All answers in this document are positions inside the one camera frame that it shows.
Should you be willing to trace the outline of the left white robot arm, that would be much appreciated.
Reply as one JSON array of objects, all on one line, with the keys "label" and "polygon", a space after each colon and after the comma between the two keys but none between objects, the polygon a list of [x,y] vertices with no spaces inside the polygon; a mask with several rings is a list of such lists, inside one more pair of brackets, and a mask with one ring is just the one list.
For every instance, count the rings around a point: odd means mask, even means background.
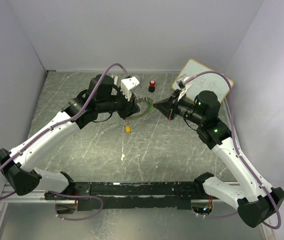
[{"label": "left white robot arm", "polygon": [[105,75],[97,75],[89,87],[71,99],[56,116],[41,130],[19,146],[7,151],[0,149],[1,171],[14,192],[23,196],[33,190],[54,191],[68,200],[75,194],[75,182],[65,172],[49,172],[36,168],[57,143],[67,136],[80,131],[89,123],[95,123],[102,113],[118,113],[122,119],[140,111],[133,90],[140,86],[135,76],[114,80]]}]

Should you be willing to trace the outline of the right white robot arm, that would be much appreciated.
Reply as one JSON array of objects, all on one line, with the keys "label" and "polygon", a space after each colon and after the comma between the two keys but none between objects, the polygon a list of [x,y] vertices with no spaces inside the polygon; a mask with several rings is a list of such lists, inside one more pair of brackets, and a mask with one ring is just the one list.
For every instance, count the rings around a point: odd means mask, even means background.
[{"label": "right white robot arm", "polygon": [[199,139],[226,164],[240,185],[236,188],[211,173],[204,173],[195,179],[195,196],[204,199],[209,195],[222,200],[236,209],[251,228],[278,214],[284,190],[265,180],[236,146],[233,133],[218,117],[221,104],[216,94],[204,90],[194,102],[179,95],[179,90],[174,91],[169,98],[154,103],[154,108],[170,121],[180,116],[186,123],[196,124]]}]

